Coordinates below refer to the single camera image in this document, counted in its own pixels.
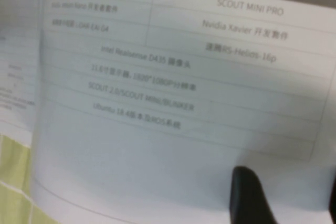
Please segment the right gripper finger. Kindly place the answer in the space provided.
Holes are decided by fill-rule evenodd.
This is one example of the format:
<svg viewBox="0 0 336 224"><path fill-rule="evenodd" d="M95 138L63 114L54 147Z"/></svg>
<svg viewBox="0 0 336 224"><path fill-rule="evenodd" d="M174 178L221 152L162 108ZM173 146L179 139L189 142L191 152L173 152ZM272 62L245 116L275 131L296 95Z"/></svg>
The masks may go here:
<svg viewBox="0 0 336 224"><path fill-rule="evenodd" d="M232 172L229 212L231 223L276 223L257 174L245 166Z"/></svg>

